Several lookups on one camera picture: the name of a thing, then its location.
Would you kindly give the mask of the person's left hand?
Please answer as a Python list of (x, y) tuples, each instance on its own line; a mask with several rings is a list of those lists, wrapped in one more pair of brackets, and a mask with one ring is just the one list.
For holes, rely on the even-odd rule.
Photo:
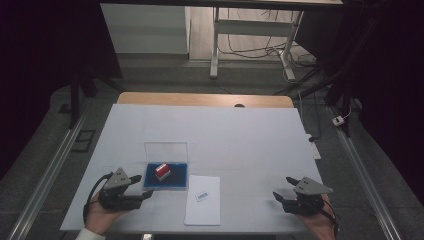
[(99, 194), (96, 193), (89, 201), (85, 228), (97, 235), (104, 235), (126, 211), (104, 209), (98, 202), (98, 197)]

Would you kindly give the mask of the person's right hand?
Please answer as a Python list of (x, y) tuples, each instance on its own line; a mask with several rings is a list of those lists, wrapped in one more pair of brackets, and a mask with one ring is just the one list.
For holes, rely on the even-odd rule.
[(317, 240), (336, 240), (334, 223), (325, 215), (298, 215), (298, 218)]

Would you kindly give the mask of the blue ink pad box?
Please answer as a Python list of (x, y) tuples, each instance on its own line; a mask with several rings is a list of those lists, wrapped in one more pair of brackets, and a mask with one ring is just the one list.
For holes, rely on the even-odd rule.
[[(186, 142), (146, 142), (145, 189), (185, 189), (188, 175), (188, 146)], [(163, 181), (155, 176), (155, 168), (167, 163), (171, 175)]]

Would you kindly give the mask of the white desk frame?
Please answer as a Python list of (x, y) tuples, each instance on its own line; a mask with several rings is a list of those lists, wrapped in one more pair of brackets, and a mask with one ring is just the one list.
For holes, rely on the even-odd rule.
[(293, 11), (293, 19), (289, 22), (267, 22), (254, 20), (235, 20), (227, 17), (220, 18), (220, 8), (213, 8), (213, 45), (211, 52), (210, 78), (216, 79), (218, 76), (218, 39), (220, 35), (240, 35), (240, 36), (265, 36), (284, 37), (286, 39), (284, 49), (277, 50), (283, 66), (283, 74), (289, 81), (295, 80), (293, 68), (289, 61), (290, 50), (292, 48), (298, 27), (303, 17), (302, 11)]

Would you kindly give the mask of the red stamp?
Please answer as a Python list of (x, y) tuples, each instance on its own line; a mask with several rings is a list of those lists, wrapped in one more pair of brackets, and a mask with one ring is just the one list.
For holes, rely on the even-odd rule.
[(171, 170), (167, 163), (162, 163), (155, 168), (155, 176), (159, 181), (165, 180), (170, 175), (171, 175)]

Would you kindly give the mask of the wooden table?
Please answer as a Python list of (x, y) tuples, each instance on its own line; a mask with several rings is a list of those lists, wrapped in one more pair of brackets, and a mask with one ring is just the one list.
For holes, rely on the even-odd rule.
[(172, 106), (218, 106), (255, 108), (293, 108), (288, 96), (230, 95), (230, 94), (194, 94), (194, 93), (153, 93), (124, 92), (117, 100), (118, 104), (172, 105)]

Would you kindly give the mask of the white board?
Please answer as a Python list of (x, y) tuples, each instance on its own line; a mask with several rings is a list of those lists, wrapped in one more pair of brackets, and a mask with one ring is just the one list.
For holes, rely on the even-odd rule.
[(159, 190), (114, 225), (116, 232), (160, 234), (289, 234), (304, 231), (300, 220), (274, 198), (294, 195), (288, 177), (319, 180), (310, 143), (294, 108), (181, 107), (116, 104), (62, 223), (64, 231), (83, 226), (82, 208), (94, 183), (123, 168), (144, 174), (156, 154), (172, 155), (176, 143), (188, 172), (220, 180), (220, 223), (191, 226), (185, 190)]

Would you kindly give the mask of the black floor socket frame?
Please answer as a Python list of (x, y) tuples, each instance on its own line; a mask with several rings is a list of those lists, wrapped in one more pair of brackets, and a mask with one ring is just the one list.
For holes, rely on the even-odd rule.
[(80, 130), (71, 151), (76, 153), (87, 153), (93, 143), (95, 130)]

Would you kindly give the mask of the white shirt cuff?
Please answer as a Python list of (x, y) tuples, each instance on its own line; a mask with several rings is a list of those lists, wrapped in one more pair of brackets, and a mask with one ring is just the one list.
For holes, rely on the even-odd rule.
[(82, 228), (75, 240), (106, 240), (106, 237)]

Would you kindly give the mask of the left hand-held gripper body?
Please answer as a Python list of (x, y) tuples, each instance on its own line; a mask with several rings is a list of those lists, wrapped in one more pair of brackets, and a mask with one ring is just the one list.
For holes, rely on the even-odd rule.
[(139, 209), (142, 202), (136, 201), (139, 195), (127, 196), (125, 191), (130, 186), (129, 176), (118, 168), (100, 190), (98, 201), (104, 209), (113, 211), (130, 211)]

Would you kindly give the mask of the white cabinet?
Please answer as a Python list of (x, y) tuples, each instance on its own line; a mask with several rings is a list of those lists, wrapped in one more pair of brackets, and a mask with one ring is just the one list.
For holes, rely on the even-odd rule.
[(101, 9), (117, 53), (189, 53), (189, 7), (102, 3)]

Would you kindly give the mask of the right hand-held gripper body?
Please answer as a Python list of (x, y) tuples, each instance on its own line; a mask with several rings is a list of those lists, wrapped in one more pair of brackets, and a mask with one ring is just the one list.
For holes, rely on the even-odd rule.
[(333, 192), (333, 189), (319, 183), (311, 178), (303, 177), (297, 186), (293, 188), (296, 199), (288, 200), (287, 204), (282, 204), (286, 213), (312, 216), (317, 214), (324, 207), (323, 194)]

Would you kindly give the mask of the white power strip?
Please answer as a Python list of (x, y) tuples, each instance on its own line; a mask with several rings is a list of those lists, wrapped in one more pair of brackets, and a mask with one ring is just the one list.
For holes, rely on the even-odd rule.
[(306, 137), (307, 137), (307, 140), (308, 140), (308, 142), (310, 144), (313, 158), (315, 160), (321, 160), (322, 159), (321, 154), (319, 153), (319, 150), (317, 148), (317, 145), (315, 144), (316, 138), (313, 137), (311, 134), (306, 134)]

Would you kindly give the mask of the white paper sheet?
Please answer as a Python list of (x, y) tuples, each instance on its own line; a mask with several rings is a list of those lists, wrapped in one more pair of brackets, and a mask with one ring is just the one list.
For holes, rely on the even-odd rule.
[(184, 224), (192, 226), (221, 224), (219, 177), (189, 176)]

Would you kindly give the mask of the black stand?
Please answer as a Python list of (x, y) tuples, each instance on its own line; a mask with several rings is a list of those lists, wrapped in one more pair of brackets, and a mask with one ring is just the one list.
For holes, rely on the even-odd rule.
[(303, 97), (309, 96), (316, 93), (318, 90), (324, 87), (330, 87), (327, 94), (324, 97), (324, 103), (326, 106), (334, 106), (339, 100), (342, 100), (342, 108), (340, 110), (340, 117), (343, 119), (343, 123), (340, 123), (338, 127), (344, 132), (347, 137), (350, 137), (349, 132), (349, 116), (351, 114), (351, 79), (350, 79), (350, 68), (346, 66), (340, 67), (334, 73), (327, 75), (323, 71), (322, 65), (315, 65), (308, 73), (298, 80), (289, 80), (286, 73), (283, 73), (285, 80), (290, 84), (286, 89), (276, 92), (276, 95), (280, 93), (288, 93), (293, 91), (295, 88), (306, 83), (310, 78), (318, 73), (323, 73), (323, 79), (313, 85), (312, 87), (300, 91), (295, 99), (300, 100)]
[(95, 79), (99, 79), (101, 82), (117, 90), (119, 93), (126, 92), (126, 89), (123, 86), (119, 85), (117, 82), (115, 82), (111, 78), (108, 78), (106, 75), (102, 74), (101, 72), (97, 70), (94, 70), (92, 68), (77, 70), (71, 77), (71, 82), (70, 82), (70, 90), (71, 90), (71, 122), (69, 125), (70, 129), (73, 129), (76, 126), (77, 121), (80, 118), (79, 90), (82, 90), (87, 97), (94, 98), (97, 95), (97, 88), (94, 83)]

